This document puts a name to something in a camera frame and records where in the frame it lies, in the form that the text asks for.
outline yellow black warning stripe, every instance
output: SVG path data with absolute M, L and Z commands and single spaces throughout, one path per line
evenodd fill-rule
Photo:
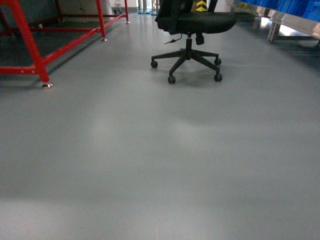
M 206 0 L 199 0 L 196 3 L 196 8 L 195 10 L 197 12 L 206 12 L 207 11 L 207 1 Z

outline chair adjustment lever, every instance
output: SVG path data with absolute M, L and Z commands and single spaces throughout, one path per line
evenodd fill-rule
M 166 42 L 165 44 L 173 44 L 173 43 L 175 43 L 176 41 L 179 41 L 180 39 L 182 39 L 182 34 L 181 34 L 181 37 L 180 37 L 180 38 L 178 38 L 178 39 L 172 39 L 171 41 L 168 41 L 168 42 Z

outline chair armrest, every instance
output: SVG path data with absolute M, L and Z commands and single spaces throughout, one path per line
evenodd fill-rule
M 211 12 L 213 13 L 216 9 L 216 6 L 217 6 L 217 2 L 218 0 L 211 0 L 210 1 L 210 5 L 209 5 L 209 8 L 208 8 L 208 12 Z

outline chair leg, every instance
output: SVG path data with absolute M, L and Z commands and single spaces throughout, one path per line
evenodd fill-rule
M 219 54 L 217 53 L 212 53 L 212 52 L 207 52 L 207 51 L 199 51 L 199 50 L 193 50 L 197 54 L 201 55 L 202 57 L 215 57 L 219 58 Z
M 180 50 L 180 51 L 173 51 L 173 52 L 169 52 L 169 53 L 165 53 L 165 54 L 152 56 L 151 61 L 154 61 L 155 59 L 167 59 L 167 58 L 180 57 L 182 54 L 184 54 L 184 52 L 185 52 L 184 50 Z
M 207 59 L 205 59 L 204 57 L 202 57 L 200 54 L 198 54 L 196 51 L 192 51 L 191 52 L 191 58 L 196 60 L 197 62 L 207 66 L 208 68 L 211 68 L 212 70 L 215 70 L 215 72 L 217 74 L 220 73 L 220 68 L 217 67 L 216 65 L 214 65 L 213 63 L 211 63 L 210 61 L 208 61 Z
M 177 69 L 181 66 L 181 64 L 183 64 L 183 63 L 188 59 L 188 55 L 189 55 L 189 53 L 185 51 L 185 52 L 180 56 L 180 58 L 175 62 L 175 64 L 173 65 L 173 67 L 170 69 L 170 71 L 169 71 L 169 76 L 171 76 L 171 77 L 173 76 L 174 71 L 177 70 Z

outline chair caster wheel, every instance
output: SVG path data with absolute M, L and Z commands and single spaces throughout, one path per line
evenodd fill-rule
M 175 76 L 169 76 L 168 77 L 168 83 L 169 84 L 175 84 L 176 83 L 176 77 Z
M 221 63 L 222 63 L 222 61 L 221 61 L 220 58 L 216 58 L 216 59 L 214 60 L 214 65 L 216 65 L 216 66 L 220 65 Z
M 222 81 L 222 75 L 217 73 L 216 75 L 214 75 L 214 80 L 218 83 Z
M 153 69 L 156 69 L 156 68 L 158 67 L 158 62 L 157 62 L 157 61 L 152 61 L 152 62 L 151 62 L 151 67 L 152 67 Z

